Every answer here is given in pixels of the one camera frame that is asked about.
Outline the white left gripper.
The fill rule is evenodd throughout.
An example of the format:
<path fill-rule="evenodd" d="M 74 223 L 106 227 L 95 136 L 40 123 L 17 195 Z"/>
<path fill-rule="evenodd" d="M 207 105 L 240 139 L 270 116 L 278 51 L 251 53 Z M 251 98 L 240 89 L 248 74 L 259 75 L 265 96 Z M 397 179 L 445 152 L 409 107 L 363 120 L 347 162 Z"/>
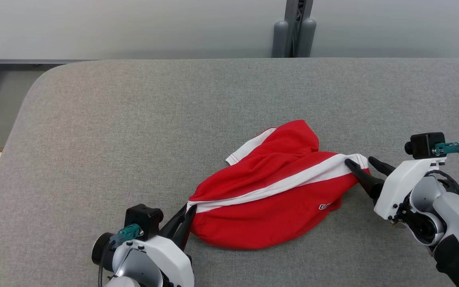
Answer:
<path fill-rule="evenodd" d="M 146 287 L 193 287 L 192 264 L 184 253 L 197 205 L 184 205 L 149 240 L 128 240 L 116 248 L 112 258 L 113 273 L 128 277 Z"/>

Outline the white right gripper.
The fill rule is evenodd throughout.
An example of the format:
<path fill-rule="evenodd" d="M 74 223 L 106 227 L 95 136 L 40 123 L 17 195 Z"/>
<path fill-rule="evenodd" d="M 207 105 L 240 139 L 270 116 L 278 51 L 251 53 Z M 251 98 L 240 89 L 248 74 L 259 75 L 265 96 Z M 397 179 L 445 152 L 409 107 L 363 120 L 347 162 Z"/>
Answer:
<path fill-rule="evenodd" d="M 432 211 L 433 202 L 445 189 L 435 177 L 426 174 L 439 170 L 445 160 L 446 157 L 407 160 L 395 168 L 373 156 L 368 157 L 369 164 L 387 176 L 385 181 L 372 176 L 363 165 L 350 158 L 345 160 L 345 165 L 372 199 L 375 212 L 385 220 L 392 220 L 398 212 L 394 204 L 403 203 L 408 195 L 414 211 L 421 214 Z"/>

